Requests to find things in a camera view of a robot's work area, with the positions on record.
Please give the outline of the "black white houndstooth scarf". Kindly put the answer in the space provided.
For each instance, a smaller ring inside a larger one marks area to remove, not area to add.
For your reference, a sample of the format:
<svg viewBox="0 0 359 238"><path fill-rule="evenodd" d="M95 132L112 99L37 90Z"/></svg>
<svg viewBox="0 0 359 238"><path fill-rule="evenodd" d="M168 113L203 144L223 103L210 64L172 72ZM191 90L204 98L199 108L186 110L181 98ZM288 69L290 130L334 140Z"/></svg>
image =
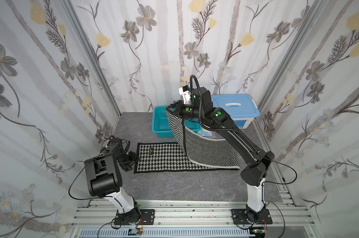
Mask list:
<svg viewBox="0 0 359 238"><path fill-rule="evenodd" d="M152 120L157 130L160 119L176 139L175 142L139 143L140 161L134 173L195 172L238 170L239 160L234 148L225 139L209 139L192 131L188 120L170 115L165 109Z"/></svg>

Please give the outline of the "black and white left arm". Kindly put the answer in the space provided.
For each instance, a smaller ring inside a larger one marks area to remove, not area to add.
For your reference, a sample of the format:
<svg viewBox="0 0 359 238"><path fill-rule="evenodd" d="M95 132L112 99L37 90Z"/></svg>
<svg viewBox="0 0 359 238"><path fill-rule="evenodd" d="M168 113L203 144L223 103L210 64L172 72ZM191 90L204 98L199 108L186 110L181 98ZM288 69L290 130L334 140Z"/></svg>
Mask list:
<svg viewBox="0 0 359 238"><path fill-rule="evenodd" d="M111 136L98 156L85 160L84 171L90 195L105 198L117 207L117 221L137 225L142 214L136 200L123 189L120 172L131 171L139 161L137 154L129 151L129 145L129 141Z"/></svg>

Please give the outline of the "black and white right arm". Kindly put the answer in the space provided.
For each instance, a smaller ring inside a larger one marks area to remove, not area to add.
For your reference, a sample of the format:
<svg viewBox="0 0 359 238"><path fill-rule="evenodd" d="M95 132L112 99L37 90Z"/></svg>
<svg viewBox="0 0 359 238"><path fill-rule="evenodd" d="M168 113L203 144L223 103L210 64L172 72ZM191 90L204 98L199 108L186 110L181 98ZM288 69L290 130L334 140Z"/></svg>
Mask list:
<svg viewBox="0 0 359 238"><path fill-rule="evenodd" d="M264 183L273 161L272 152L264 152L239 129L231 116L214 107L210 92L201 87L179 89L181 99L166 108L172 133L185 156L194 164L213 169L238 169L237 155L246 163L241 178L247 185L246 218L251 224L263 220L267 212ZM203 129L216 132L220 139L207 139L185 126L196 120Z"/></svg>

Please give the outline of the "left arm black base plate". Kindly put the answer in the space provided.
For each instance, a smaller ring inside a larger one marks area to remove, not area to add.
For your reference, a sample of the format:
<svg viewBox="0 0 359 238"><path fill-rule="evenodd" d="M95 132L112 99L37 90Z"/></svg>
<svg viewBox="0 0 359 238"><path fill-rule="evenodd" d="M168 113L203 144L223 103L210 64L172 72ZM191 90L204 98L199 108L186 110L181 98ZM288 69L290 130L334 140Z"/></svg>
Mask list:
<svg viewBox="0 0 359 238"><path fill-rule="evenodd" d="M122 225L143 225L150 226L154 224L155 210L154 209L143 209L143 210L131 210L126 213L117 212L115 219L112 223L115 226Z"/></svg>

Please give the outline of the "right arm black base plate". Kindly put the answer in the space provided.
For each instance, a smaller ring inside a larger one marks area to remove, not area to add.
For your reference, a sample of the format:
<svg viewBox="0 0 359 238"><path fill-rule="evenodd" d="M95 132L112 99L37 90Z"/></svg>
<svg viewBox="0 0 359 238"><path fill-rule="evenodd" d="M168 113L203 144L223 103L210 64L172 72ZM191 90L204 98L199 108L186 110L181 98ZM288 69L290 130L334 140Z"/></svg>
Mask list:
<svg viewBox="0 0 359 238"><path fill-rule="evenodd" d="M259 213L246 209L231 209L231 216L235 225L271 225L272 216L267 208Z"/></svg>

